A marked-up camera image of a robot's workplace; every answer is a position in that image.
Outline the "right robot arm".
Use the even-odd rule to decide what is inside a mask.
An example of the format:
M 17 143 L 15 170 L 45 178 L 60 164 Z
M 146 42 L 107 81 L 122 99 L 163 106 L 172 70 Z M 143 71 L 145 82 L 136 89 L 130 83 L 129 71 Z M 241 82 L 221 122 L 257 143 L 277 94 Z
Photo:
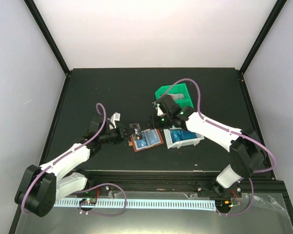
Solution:
M 218 174 L 212 184 L 213 193 L 217 196 L 224 196 L 234 183 L 250 178 L 266 158 L 263 145 L 257 141 L 258 135 L 254 130 L 231 128 L 190 106 L 181 108 L 168 94 L 162 95 L 153 105 L 156 113 L 147 121 L 150 128 L 176 127 L 200 134 L 229 153 L 228 166 Z

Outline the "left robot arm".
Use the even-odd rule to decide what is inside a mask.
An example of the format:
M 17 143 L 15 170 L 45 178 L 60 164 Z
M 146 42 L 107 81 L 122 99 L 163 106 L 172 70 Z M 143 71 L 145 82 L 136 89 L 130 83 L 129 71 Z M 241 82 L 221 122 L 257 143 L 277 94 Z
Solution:
M 83 169 L 74 172 L 73 169 L 94 157 L 103 144 L 118 144 L 135 132 L 120 123 L 119 117 L 119 113 L 110 119 L 94 117 L 81 141 L 50 162 L 27 167 L 15 195 L 15 203 L 20 205 L 21 212 L 43 217 L 57 201 L 70 194 L 88 195 L 99 190 L 88 172 Z

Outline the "brown leather card holder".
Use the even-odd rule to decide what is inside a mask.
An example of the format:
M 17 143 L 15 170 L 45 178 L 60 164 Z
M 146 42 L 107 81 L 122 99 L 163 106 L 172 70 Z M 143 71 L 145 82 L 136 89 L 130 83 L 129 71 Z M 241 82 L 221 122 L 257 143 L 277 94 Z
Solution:
M 144 131 L 142 131 L 142 138 L 145 137 L 146 140 L 147 140 L 147 142 L 148 142 L 148 147 L 147 147 L 147 148 L 144 148 L 144 149 L 142 149 L 142 150 L 146 150 L 146 149 L 149 149 L 149 148 L 152 148 L 152 147 L 155 147 L 155 146 L 159 146 L 159 145 L 162 145 L 162 144 L 164 143 L 164 140 L 163 140 L 163 138 L 162 138 L 162 136 L 161 136 L 160 131 L 159 131 L 158 129 L 156 129 L 157 132 L 158 132 L 158 134 L 159 134 L 159 137 L 160 137 L 160 139 L 161 139 L 161 143 L 159 143 L 159 144 L 155 144 L 155 145 L 150 145 L 150 142 L 149 142 L 149 140 L 148 140 L 148 138 L 147 138 L 147 136 L 146 136 L 146 131 L 148 131 L 148 130 L 144 130 Z M 128 145 L 133 147 L 134 152 L 142 151 L 142 150 L 137 150 L 137 149 L 136 149 L 136 147 L 134 146 L 134 140 L 132 139 L 132 137 L 130 137 L 130 141 L 128 142 Z

